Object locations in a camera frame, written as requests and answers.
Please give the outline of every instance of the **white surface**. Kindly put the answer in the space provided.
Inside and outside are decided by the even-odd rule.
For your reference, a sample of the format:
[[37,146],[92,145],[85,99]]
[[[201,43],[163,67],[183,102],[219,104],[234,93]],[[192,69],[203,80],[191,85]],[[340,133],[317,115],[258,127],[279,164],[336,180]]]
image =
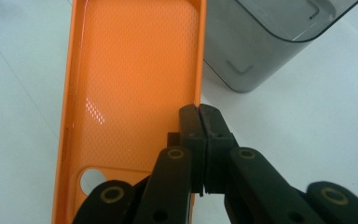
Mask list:
[[[50,222],[69,2],[0,0],[0,223]],[[293,186],[358,195],[358,6],[251,93],[205,70],[202,101]],[[197,200],[193,220],[228,223],[223,197]]]

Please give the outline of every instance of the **translucent plastic container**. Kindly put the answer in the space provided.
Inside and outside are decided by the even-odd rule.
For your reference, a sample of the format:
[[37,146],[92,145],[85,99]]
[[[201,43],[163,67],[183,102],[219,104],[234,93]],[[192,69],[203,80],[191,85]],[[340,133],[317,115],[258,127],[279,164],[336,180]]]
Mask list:
[[205,62],[239,92],[252,91],[358,0],[208,0]]

